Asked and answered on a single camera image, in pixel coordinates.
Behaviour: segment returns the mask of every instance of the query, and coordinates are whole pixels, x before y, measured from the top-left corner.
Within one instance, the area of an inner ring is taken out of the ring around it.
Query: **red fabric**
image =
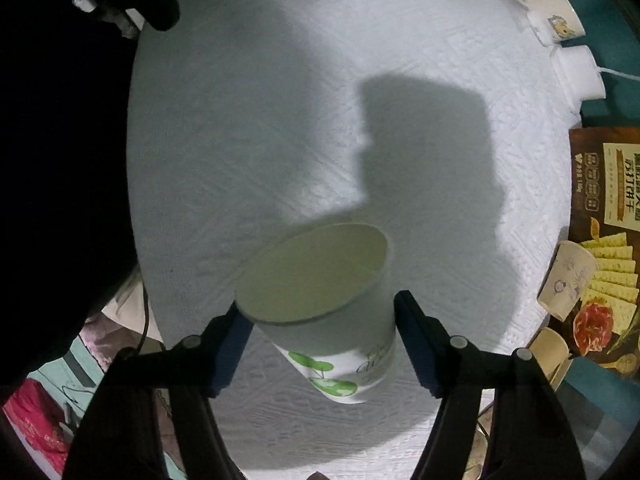
[[[69,448],[58,423],[65,414],[38,381],[26,379],[2,407],[27,443],[41,452],[57,473],[65,468]]]

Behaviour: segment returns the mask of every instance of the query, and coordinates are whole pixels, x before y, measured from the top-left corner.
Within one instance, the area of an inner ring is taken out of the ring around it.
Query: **table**
[[[568,225],[577,121],[510,0],[178,0],[145,27],[127,147],[142,273],[168,346],[224,312],[261,248],[375,224],[449,333],[511,352]],[[409,478],[438,402],[404,351],[361,405],[328,401],[254,331],[212,402],[250,480]]]

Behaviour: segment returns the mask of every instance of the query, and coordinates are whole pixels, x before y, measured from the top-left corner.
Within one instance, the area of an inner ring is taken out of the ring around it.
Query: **cracker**
[[[634,252],[634,248],[630,245],[625,247],[587,247],[586,249],[596,258],[616,260],[630,260]]]
[[[604,292],[599,292],[588,288],[582,295],[582,305],[589,303],[590,301],[597,301],[598,303],[608,306],[613,312],[613,332],[615,334],[623,333],[631,324],[634,312],[636,311],[636,305],[629,303],[628,301],[622,301],[618,298],[614,298]]]
[[[589,288],[598,292],[604,292],[619,300],[635,303],[638,300],[638,289],[632,286],[617,285],[615,283],[599,282],[591,280]]]
[[[624,286],[636,286],[638,275],[631,272],[613,272],[612,270],[596,270],[591,277],[599,282],[617,283]]]
[[[585,248],[592,247],[625,247],[626,246],[626,232],[621,232],[615,235],[603,236],[599,240],[588,240],[586,242],[580,242],[580,245]]]
[[[616,260],[612,258],[596,258],[598,270],[612,270],[613,272],[635,272],[635,260]]]

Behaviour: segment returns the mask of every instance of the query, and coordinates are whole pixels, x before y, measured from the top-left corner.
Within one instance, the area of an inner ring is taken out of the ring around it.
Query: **cartoon cup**
[[[527,17],[544,45],[584,36],[586,32],[569,0],[520,0],[527,6]]]
[[[564,321],[597,269],[596,259],[587,249],[574,242],[560,242],[538,303],[553,317]]]
[[[390,245],[367,224],[334,224],[255,258],[238,309],[329,399],[369,400],[387,381],[396,326]]]

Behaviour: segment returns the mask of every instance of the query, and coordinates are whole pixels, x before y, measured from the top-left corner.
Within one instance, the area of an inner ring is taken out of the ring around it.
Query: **white paper cup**
[[[377,228],[324,226],[255,258],[236,304],[325,396],[365,402],[394,360],[389,266],[389,241]]]
[[[538,303],[553,317],[564,321],[596,270],[596,259],[587,249],[574,242],[560,242]]]

